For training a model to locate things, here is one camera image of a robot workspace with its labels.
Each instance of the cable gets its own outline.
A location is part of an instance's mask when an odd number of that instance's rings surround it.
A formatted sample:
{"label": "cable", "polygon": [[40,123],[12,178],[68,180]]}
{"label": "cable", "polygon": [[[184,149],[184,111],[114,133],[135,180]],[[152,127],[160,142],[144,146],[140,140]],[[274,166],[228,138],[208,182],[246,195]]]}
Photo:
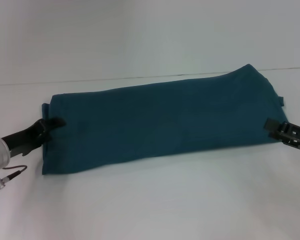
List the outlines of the cable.
{"label": "cable", "polygon": [[4,167],[2,169],[8,170],[8,169],[17,169],[17,168],[23,168],[23,169],[15,171],[14,173],[12,173],[12,174],[10,174],[10,175],[2,178],[1,180],[6,184],[10,180],[14,179],[16,176],[18,176],[19,174],[21,174],[24,170],[26,170],[28,168],[28,166],[27,165],[9,166],[9,167]]}
{"label": "cable", "polygon": [[20,170],[20,173],[22,173],[28,168],[28,166],[27,165],[9,166],[9,167],[4,167],[2,169],[8,170],[8,169],[17,169],[17,168],[23,168],[22,170]]}

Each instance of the white background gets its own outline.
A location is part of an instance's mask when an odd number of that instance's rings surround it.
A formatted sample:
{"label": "white background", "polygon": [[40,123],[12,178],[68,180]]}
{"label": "white background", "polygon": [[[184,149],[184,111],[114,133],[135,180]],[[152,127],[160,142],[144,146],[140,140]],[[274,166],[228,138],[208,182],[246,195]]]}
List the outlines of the white background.
{"label": "white background", "polygon": [[[54,94],[248,63],[300,125],[300,0],[0,0],[0,136]],[[0,191],[0,240],[300,240],[300,151],[281,143],[60,176],[41,176],[41,149],[18,164],[29,169]]]}

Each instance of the teal cloth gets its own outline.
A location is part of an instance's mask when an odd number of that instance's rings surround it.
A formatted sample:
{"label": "teal cloth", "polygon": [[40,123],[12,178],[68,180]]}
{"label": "teal cloth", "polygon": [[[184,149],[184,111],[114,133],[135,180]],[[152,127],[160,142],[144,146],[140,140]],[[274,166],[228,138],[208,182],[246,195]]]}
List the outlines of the teal cloth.
{"label": "teal cloth", "polygon": [[267,118],[287,121],[282,105],[249,64],[217,77],[54,95],[43,118],[66,126],[44,144],[42,174],[272,143],[263,127]]}

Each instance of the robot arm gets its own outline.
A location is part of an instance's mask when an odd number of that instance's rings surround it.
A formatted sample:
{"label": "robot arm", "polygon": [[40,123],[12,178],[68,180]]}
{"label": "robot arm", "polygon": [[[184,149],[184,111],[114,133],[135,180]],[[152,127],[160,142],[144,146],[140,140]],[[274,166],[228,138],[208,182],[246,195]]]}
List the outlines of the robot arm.
{"label": "robot arm", "polygon": [[268,118],[264,129],[269,131],[269,137],[281,141],[290,147],[300,149],[300,126],[290,122],[280,123],[277,120]]}
{"label": "robot arm", "polygon": [[[50,131],[65,125],[65,121],[61,118],[52,118],[49,120],[39,119],[32,126],[23,131],[0,138],[0,169],[4,169],[9,164],[10,158],[19,154],[25,156],[32,150],[41,147],[42,144],[51,139]],[[25,168],[3,179],[0,178],[0,189],[4,188],[8,181],[18,176],[27,168],[27,166],[24,165],[20,167]]]}

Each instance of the white table surface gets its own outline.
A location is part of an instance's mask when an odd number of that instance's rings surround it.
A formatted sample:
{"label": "white table surface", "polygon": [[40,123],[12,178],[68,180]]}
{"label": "white table surface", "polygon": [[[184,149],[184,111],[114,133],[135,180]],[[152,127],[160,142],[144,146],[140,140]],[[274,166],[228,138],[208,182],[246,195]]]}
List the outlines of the white table surface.
{"label": "white table surface", "polygon": [[[288,119],[300,125],[300,69],[261,73],[284,96]],[[185,78],[1,85],[0,136],[39,119],[41,104],[54,94]],[[41,162],[41,149],[12,158],[11,166],[29,168],[0,191],[0,240],[300,240],[300,150],[282,143],[71,175],[42,176]]]}

